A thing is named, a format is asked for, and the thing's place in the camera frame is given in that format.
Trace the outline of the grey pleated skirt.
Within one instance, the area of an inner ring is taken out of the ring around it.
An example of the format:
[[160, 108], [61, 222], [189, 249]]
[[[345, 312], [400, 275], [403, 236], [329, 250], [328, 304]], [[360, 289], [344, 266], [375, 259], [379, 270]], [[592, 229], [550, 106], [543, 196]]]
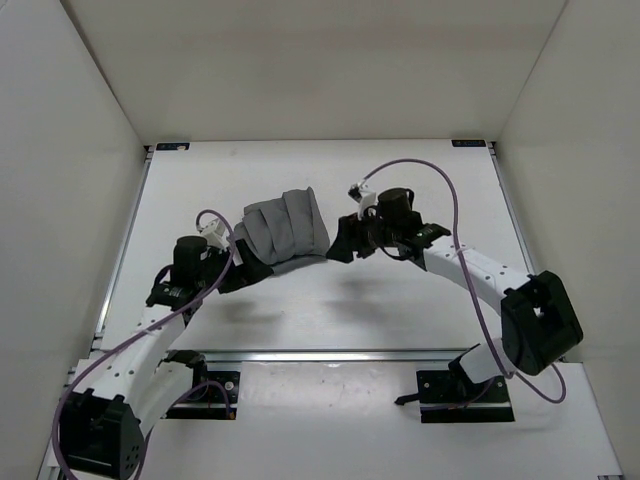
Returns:
[[234, 235], [277, 275], [324, 261], [330, 247], [311, 187], [246, 206]]

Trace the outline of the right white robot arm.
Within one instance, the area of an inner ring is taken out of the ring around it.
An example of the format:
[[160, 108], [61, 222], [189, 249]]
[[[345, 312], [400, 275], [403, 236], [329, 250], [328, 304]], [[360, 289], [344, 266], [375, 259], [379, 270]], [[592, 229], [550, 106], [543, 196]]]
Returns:
[[450, 363], [448, 387], [456, 398], [473, 399], [486, 381], [499, 375], [537, 376], [582, 342], [583, 330], [556, 274], [526, 274], [463, 246], [447, 228], [423, 222], [410, 189], [376, 194], [356, 184], [349, 195], [358, 209], [339, 219], [328, 259], [350, 263], [395, 249], [393, 260], [410, 262], [465, 288], [499, 315], [499, 337]]

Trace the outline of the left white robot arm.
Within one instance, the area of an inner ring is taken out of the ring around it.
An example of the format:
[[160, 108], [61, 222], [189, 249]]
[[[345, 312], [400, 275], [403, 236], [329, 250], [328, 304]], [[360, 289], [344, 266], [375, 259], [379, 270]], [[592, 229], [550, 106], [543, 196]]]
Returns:
[[80, 372], [57, 407], [52, 447], [64, 474], [138, 478], [155, 424], [175, 404], [224, 388], [209, 379], [203, 354], [175, 350], [174, 341], [209, 294], [230, 293], [272, 273], [243, 240], [214, 245], [201, 236], [179, 238], [135, 329]]

